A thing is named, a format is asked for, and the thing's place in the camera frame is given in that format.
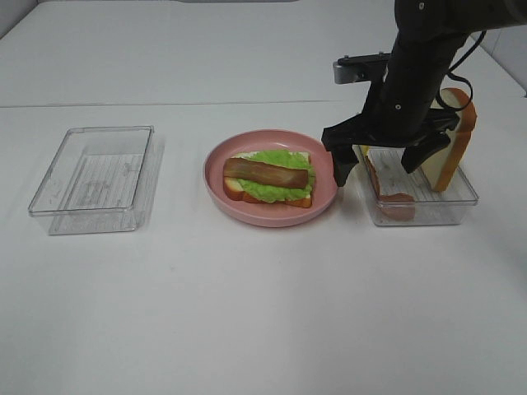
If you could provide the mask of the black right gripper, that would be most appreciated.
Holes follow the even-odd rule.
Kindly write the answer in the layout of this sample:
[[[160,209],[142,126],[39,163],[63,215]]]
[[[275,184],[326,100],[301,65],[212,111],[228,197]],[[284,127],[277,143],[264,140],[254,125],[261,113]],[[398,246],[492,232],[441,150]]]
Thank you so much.
[[[352,145],[406,147],[401,165],[407,173],[417,170],[428,158],[449,146],[444,132],[455,128],[459,116],[452,110],[431,107],[439,82],[370,78],[362,111],[324,129],[321,141],[331,151],[333,177],[344,186],[359,159]]]

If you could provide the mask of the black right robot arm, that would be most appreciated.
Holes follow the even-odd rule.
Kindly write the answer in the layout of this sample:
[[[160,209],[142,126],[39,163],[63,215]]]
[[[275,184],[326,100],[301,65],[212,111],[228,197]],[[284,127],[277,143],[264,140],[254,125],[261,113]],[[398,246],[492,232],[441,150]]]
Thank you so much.
[[[446,148],[448,127],[458,109],[439,101],[444,77],[453,78],[453,58],[473,33],[526,22],[524,1],[397,1],[398,35],[390,53],[343,57],[333,64],[338,84],[370,84],[362,111],[325,128],[321,141],[333,158],[342,187],[358,159],[355,145],[403,149],[401,164],[411,173]]]

